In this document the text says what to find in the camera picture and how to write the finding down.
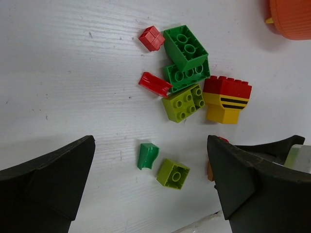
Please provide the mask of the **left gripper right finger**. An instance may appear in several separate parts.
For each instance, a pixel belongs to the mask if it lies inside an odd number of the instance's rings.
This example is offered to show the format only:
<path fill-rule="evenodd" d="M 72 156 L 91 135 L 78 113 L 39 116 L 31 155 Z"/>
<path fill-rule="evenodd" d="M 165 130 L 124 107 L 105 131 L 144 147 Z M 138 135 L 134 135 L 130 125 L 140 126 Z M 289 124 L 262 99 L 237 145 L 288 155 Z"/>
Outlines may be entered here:
<path fill-rule="evenodd" d="M 234 233 L 308 233 L 311 176 L 207 138 L 224 218 Z"/>

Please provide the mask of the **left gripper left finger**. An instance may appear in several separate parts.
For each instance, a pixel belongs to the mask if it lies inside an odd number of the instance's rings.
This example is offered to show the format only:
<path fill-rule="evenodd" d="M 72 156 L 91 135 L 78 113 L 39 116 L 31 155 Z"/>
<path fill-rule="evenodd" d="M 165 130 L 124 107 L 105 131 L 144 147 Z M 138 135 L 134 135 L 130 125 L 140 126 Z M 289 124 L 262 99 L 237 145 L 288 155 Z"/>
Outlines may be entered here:
<path fill-rule="evenodd" d="M 95 153 L 84 136 L 0 172 L 2 233 L 67 233 L 76 219 Z"/>

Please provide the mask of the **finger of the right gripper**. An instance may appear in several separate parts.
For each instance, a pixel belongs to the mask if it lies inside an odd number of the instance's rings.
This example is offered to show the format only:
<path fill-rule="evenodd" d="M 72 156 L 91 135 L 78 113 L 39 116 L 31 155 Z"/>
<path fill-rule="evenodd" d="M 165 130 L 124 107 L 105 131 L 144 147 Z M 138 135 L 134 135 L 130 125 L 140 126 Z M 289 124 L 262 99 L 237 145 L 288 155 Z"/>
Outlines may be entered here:
<path fill-rule="evenodd" d="M 236 147 L 267 161 L 284 165 L 292 146 L 303 145 L 304 142 L 304 137 L 294 135 L 289 138 L 267 144 L 252 146 L 236 145 Z"/>

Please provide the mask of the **brown lego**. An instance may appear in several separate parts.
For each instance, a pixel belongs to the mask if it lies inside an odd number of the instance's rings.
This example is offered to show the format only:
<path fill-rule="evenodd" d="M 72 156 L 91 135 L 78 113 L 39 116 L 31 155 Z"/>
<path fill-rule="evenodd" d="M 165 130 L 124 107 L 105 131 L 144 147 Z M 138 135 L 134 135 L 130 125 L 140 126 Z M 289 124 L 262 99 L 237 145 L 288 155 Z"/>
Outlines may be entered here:
<path fill-rule="evenodd" d="M 213 172 L 212 172 L 210 160 L 208 160 L 208 162 L 207 162 L 207 179 L 209 181 L 211 181 L 211 182 L 214 181 L 214 175 L 213 175 Z"/>

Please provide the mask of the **lime green small lego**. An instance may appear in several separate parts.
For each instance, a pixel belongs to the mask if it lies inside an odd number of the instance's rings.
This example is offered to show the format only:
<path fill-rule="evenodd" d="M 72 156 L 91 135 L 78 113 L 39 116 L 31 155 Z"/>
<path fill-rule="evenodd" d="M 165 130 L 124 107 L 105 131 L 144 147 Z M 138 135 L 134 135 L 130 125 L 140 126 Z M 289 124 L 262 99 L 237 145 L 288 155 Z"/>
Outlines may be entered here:
<path fill-rule="evenodd" d="M 164 187 L 181 190 L 189 172 L 184 164 L 165 158 L 156 180 Z"/>

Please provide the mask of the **lime green large lego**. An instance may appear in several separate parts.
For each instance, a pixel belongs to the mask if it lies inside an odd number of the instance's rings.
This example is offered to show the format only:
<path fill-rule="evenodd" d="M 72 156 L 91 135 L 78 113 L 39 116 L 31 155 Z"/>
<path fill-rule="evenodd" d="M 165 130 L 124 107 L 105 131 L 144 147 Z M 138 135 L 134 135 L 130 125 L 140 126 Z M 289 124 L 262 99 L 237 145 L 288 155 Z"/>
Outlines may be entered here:
<path fill-rule="evenodd" d="M 170 121 L 179 123 L 203 108 L 205 105 L 200 85 L 193 84 L 179 92 L 162 98 L 166 114 Z"/>

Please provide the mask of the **small green curved lego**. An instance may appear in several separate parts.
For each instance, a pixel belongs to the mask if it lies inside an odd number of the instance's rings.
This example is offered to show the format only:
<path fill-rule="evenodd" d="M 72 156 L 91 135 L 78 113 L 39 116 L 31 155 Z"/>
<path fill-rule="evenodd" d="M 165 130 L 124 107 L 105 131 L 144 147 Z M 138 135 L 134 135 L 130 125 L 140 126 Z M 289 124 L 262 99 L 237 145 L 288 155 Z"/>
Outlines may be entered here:
<path fill-rule="evenodd" d="M 138 155 L 138 169 L 152 169 L 154 161 L 159 155 L 160 148 L 153 143 L 141 143 Z"/>

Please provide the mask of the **dark green long lego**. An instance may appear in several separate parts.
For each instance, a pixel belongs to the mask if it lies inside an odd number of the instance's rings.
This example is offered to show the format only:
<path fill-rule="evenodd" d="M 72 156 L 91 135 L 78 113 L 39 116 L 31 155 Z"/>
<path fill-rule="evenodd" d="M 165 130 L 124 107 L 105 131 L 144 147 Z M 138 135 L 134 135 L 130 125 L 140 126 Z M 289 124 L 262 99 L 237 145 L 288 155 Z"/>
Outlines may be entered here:
<path fill-rule="evenodd" d="M 208 59 L 202 65 L 184 72 L 178 70 L 176 65 L 165 66 L 162 71 L 165 81 L 172 85 L 169 89 L 170 93 L 176 93 L 210 77 Z"/>

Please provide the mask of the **dark green lego block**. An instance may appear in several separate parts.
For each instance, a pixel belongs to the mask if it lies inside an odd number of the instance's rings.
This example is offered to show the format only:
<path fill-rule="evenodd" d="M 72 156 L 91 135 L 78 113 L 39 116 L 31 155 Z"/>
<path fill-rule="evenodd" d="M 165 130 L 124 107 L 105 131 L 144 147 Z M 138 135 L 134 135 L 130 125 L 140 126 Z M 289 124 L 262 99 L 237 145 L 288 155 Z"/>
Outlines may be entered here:
<path fill-rule="evenodd" d="M 208 52 L 187 25 L 166 29 L 163 36 L 165 52 L 181 72 L 202 65 L 208 57 Z"/>

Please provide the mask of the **red slope lego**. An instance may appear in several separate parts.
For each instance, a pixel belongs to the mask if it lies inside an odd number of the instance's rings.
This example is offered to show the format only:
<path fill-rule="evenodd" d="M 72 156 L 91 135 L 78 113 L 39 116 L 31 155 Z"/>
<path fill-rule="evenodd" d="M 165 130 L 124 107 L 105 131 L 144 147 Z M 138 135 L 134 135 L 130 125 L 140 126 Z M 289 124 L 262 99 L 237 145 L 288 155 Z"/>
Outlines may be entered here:
<path fill-rule="evenodd" d="M 219 136 L 219 138 L 222 139 L 223 141 L 229 143 L 229 141 L 226 138 L 223 138 L 223 137 L 220 137 L 220 136 Z"/>

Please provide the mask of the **red yellow striped lego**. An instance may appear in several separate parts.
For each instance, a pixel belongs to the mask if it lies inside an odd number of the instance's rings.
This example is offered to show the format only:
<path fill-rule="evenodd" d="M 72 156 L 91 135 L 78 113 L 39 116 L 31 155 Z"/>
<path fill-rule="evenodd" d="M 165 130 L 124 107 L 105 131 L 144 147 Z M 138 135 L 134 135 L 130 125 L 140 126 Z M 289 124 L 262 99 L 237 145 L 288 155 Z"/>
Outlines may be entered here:
<path fill-rule="evenodd" d="M 248 105 L 251 91 L 252 86 L 247 81 L 226 76 L 206 79 L 203 88 L 206 119 L 222 124 L 237 124 L 240 112 Z"/>

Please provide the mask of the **orange round divided container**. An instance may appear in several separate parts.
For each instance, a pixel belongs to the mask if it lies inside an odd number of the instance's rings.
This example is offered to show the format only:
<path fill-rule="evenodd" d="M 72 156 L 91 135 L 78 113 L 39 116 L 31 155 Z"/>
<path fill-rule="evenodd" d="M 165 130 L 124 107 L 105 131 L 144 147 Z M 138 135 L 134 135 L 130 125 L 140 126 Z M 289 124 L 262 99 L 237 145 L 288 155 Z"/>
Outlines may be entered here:
<path fill-rule="evenodd" d="M 311 0 L 269 0 L 265 23 L 289 40 L 310 40 Z"/>

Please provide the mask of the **red curved lego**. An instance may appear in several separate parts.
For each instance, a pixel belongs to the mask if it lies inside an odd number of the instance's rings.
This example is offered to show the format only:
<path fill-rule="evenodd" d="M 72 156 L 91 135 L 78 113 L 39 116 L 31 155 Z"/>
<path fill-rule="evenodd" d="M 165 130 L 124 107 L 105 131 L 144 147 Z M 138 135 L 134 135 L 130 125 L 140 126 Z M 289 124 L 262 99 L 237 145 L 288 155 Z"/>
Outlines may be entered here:
<path fill-rule="evenodd" d="M 163 98 L 168 97 L 168 92 L 173 86 L 150 72 L 143 72 L 138 84 Z"/>

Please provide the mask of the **small red square lego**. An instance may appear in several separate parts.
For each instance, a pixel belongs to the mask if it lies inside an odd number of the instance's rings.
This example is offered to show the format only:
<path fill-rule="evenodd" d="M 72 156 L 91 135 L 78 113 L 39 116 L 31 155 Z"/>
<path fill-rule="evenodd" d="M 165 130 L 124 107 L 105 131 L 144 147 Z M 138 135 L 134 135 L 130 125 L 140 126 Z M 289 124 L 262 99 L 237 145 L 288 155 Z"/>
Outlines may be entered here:
<path fill-rule="evenodd" d="M 149 51 L 160 50 L 165 42 L 164 36 L 155 26 L 146 28 L 138 39 Z"/>

